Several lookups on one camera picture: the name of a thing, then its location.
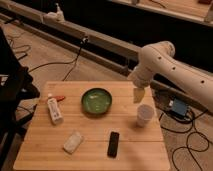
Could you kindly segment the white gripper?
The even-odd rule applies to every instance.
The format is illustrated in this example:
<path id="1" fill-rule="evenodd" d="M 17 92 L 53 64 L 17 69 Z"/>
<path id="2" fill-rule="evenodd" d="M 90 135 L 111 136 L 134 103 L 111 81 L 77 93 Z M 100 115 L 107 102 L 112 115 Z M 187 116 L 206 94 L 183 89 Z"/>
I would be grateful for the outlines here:
<path id="1" fill-rule="evenodd" d="M 152 73 L 146 68 L 135 67 L 128 75 L 127 79 L 131 81 L 136 87 L 133 89 L 134 102 L 140 103 L 145 95 L 144 88 L 149 86 L 152 80 Z"/>

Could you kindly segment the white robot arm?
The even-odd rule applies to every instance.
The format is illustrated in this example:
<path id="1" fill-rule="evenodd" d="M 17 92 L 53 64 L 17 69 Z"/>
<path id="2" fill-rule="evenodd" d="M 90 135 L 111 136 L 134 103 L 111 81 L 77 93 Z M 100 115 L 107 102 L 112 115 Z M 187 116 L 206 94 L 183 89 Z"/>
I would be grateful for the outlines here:
<path id="1" fill-rule="evenodd" d="M 175 60 L 174 55 L 175 47 L 169 41 L 143 46 L 128 79 L 144 89 L 156 74 L 162 75 L 213 113 L 213 76 Z"/>

